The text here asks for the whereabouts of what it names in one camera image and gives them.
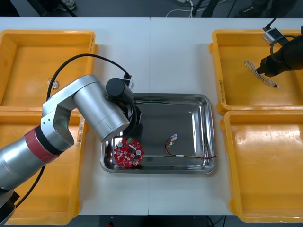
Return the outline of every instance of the table surface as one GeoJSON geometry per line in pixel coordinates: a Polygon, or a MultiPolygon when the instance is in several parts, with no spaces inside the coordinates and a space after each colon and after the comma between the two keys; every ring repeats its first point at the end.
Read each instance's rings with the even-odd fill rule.
{"type": "MultiPolygon", "coordinates": [[[[134,92],[199,93],[212,104],[217,167],[209,175],[115,175],[100,165],[101,143],[89,130],[80,185],[80,214],[230,215],[230,186],[222,119],[208,45],[218,29],[261,29],[270,19],[221,18],[0,18],[5,29],[91,30],[99,54],[133,76],[134,92]]],[[[278,19],[279,29],[300,29],[301,19],[278,19]]],[[[122,77],[113,65],[95,60],[103,83],[122,77]]]]}

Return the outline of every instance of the floor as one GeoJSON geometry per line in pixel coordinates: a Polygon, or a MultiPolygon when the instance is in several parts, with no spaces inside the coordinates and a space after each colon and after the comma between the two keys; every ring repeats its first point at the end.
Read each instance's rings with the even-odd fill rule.
{"type": "MultiPolygon", "coordinates": [[[[210,216],[215,227],[222,227],[222,216],[210,216]]],[[[206,216],[96,216],[78,215],[67,227],[211,227],[206,216]]],[[[301,223],[243,223],[236,216],[227,216],[225,227],[301,227],[301,223]]]]}
{"type": "MultiPolygon", "coordinates": [[[[11,0],[22,17],[38,17],[39,14],[26,0],[11,0]]],[[[74,0],[77,8],[74,13],[79,17],[165,17],[173,9],[190,9],[189,6],[178,4],[175,0],[74,0]]],[[[214,10],[213,17],[224,18],[228,15],[235,0],[227,0],[219,4],[214,10]]],[[[229,17],[243,7],[248,6],[251,0],[237,0],[229,17]]],[[[70,17],[67,12],[56,10],[49,14],[50,17],[70,17]]],[[[188,17],[188,12],[175,11],[169,17],[188,17]]],[[[302,18],[303,1],[298,0],[293,9],[285,18],[302,18]]]]}
{"type": "MultiPolygon", "coordinates": [[[[25,0],[11,0],[17,11],[22,17],[38,17],[38,13],[25,0]]],[[[190,9],[182,6],[175,0],[75,0],[77,8],[74,13],[79,17],[165,17],[173,9],[190,9]]],[[[218,5],[214,11],[213,17],[226,17],[234,3],[234,0],[227,0],[218,5]]],[[[248,6],[251,0],[238,0],[234,5],[230,16],[234,17],[238,10],[248,6]]],[[[50,17],[70,17],[66,12],[56,10],[49,14],[50,17]]],[[[173,12],[169,17],[188,17],[188,12],[173,12]]],[[[295,7],[285,16],[285,18],[302,18],[303,0],[298,0],[295,7]]],[[[112,222],[114,227],[140,227],[142,221],[148,217],[141,216],[85,216],[75,217],[67,225],[69,227],[107,227],[112,222]]],[[[223,218],[218,222],[221,216],[211,216],[216,227],[223,226],[223,218]]],[[[153,217],[157,221],[153,226],[199,226],[206,227],[207,219],[205,216],[187,216],[187,217],[153,217]]],[[[241,222],[236,216],[227,216],[225,227],[298,227],[302,224],[247,224],[241,222]]]]}

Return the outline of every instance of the red circuit board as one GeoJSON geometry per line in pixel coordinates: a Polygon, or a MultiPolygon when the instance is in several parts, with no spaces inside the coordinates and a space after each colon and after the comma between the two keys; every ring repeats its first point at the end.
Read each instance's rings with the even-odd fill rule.
{"type": "Polygon", "coordinates": [[[143,156],[142,145],[132,138],[123,138],[114,148],[116,162],[126,168],[139,165],[143,156]]]}

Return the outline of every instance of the yellow tray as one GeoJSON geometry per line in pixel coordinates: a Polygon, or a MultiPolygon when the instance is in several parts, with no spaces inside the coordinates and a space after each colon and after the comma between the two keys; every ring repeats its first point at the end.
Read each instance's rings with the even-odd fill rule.
{"type": "MultiPolygon", "coordinates": [[[[41,112],[0,111],[0,148],[12,143],[40,124],[41,112]]],[[[86,124],[73,112],[70,132],[75,144],[45,171],[29,197],[8,220],[12,225],[66,225],[80,211],[78,201],[86,124]]],[[[32,186],[37,174],[16,189],[21,199],[32,186]]]]}
{"type": "MultiPolygon", "coordinates": [[[[300,31],[283,31],[300,35],[300,31]]],[[[222,30],[213,33],[209,49],[213,54],[218,94],[217,111],[229,110],[303,110],[303,70],[284,72],[272,78],[280,88],[266,86],[250,72],[243,61],[260,66],[270,55],[263,40],[264,31],[222,30]]],[[[281,46],[276,44],[274,51],[281,46]]]]}
{"type": "Polygon", "coordinates": [[[303,111],[229,111],[220,127],[231,211],[244,222],[303,222],[303,111]]]}
{"type": "MultiPolygon", "coordinates": [[[[90,31],[7,30],[0,34],[0,110],[42,110],[48,80],[69,58],[95,53],[90,31]]],[[[76,78],[91,74],[93,58],[69,63],[57,78],[59,91],[76,78]]]]}

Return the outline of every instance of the stainless steel tray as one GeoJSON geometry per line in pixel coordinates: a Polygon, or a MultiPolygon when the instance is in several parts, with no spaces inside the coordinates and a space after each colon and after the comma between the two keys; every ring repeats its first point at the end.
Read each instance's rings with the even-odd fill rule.
{"type": "Polygon", "coordinates": [[[145,152],[139,166],[119,166],[113,155],[115,138],[102,143],[101,166],[109,173],[130,174],[208,174],[215,168],[215,158],[199,159],[167,155],[166,140],[178,134],[169,151],[177,155],[213,156],[214,129],[210,101],[195,94],[135,94],[142,111],[141,127],[131,137],[140,141],[145,152]]]}

